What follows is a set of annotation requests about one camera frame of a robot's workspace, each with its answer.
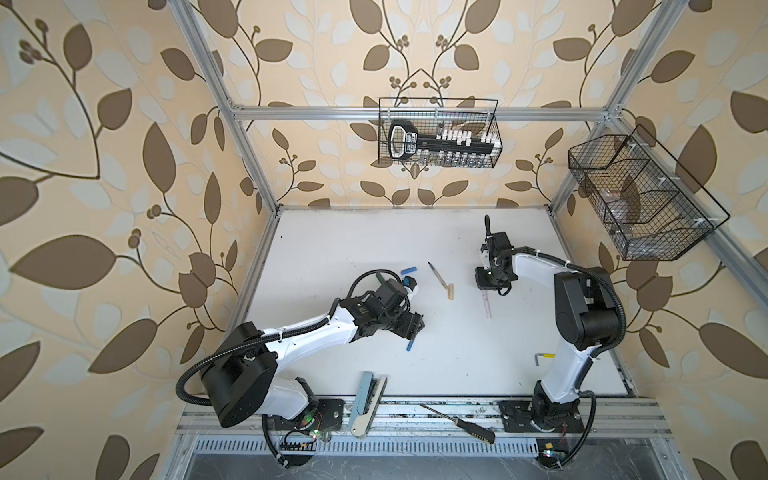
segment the floral wallpaper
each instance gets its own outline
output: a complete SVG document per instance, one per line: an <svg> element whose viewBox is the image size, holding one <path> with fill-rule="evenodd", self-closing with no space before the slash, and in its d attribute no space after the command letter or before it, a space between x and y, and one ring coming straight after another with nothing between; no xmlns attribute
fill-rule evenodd
<svg viewBox="0 0 768 480"><path fill-rule="evenodd" d="M266 212L163 2L0 0L0 47L0 477L150 478Z"/></svg>
<svg viewBox="0 0 768 480"><path fill-rule="evenodd" d="M500 122L496 167L378 159L376 126L336 121L246 123L278 203L310 207L519 207L549 204L584 122Z"/></svg>
<svg viewBox="0 0 768 480"><path fill-rule="evenodd" d="M691 0L625 110L732 213L723 228L766 267L767 26L765 2ZM584 195L558 221L576 261L611 272L630 320L621 356L692 475L768 478L768 314L705 243L674 262L620 261Z"/></svg>
<svg viewBox="0 0 768 480"><path fill-rule="evenodd" d="M192 0L237 104L363 97L601 107L654 0Z"/></svg>

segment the black handle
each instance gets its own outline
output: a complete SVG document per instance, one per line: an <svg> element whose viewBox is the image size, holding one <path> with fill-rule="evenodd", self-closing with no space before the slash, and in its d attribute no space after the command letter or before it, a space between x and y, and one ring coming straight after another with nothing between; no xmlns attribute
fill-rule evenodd
<svg viewBox="0 0 768 480"><path fill-rule="evenodd" d="M456 426L467 432L469 435L472 435L476 439L482 440L483 442L487 442L493 445L496 441L496 434L491 430L482 428L480 425L465 422L461 419L456 419Z"/></svg>

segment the vent grille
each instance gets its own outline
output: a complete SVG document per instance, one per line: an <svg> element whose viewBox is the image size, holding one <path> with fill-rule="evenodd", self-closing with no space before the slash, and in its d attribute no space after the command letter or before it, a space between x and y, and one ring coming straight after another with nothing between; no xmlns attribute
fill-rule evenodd
<svg viewBox="0 0 768 480"><path fill-rule="evenodd" d="M363 440L336 435L330 442L317 442L316 454L338 456L453 456L535 457L536 439L497 437L494 445L475 439L454 437L368 437ZM201 435L195 453L226 455L271 455L261 439L251 435Z"/></svg>

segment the black wire basket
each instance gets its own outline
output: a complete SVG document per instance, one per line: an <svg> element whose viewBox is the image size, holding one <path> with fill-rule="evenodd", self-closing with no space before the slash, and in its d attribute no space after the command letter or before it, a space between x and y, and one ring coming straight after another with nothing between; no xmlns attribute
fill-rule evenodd
<svg viewBox="0 0 768 480"><path fill-rule="evenodd" d="M493 168L504 148L497 106L475 98L380 98L379 164Z"/></svg>
<svg viewBox="0 0 768 480"><path fill-rule="evenodd" d="M648 153L653 146L674 161L673 174ZM642 125L572 147L568 168L623 260L676 260L730 218Z"/></svg>

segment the white table surface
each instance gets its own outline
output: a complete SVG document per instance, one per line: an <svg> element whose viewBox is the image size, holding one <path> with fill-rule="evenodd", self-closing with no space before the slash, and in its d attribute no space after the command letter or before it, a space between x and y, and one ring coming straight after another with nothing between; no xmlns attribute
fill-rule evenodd
<svg viewBox="0 0 768 480"><path fill-rule="evenodd" d="M247 319L259 328L289 325L327 312L337 296L367 270L399 273L410 266L419 283L412 311L425 328L410 352L408 341L386 331L330 347L292 365L281 376L302 376L318 395L354 395L363 371L387 375L386 395L530 395L547 372L560 335L554 294L521 278L507 296L488 292L492 319L475 285L481 266L483 217L492 231L506 231L517 247L565 258L545 210L288 210L280 219ZM455 299L429 269L432 262ZM379 285L374 276L356 289ZM610 353L601 355L584 381L598 395L625 395Z"/></svg>

